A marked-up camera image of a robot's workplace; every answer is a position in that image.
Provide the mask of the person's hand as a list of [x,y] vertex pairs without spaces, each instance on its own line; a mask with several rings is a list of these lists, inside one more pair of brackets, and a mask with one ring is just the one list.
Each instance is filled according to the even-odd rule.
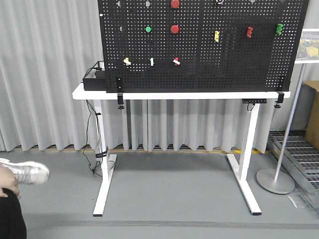
[[16,196],[19,196],[18,182],[13,172],[5,167],[0,167],[0,196],[2,198],[8,197],[3,189],[11,190]]

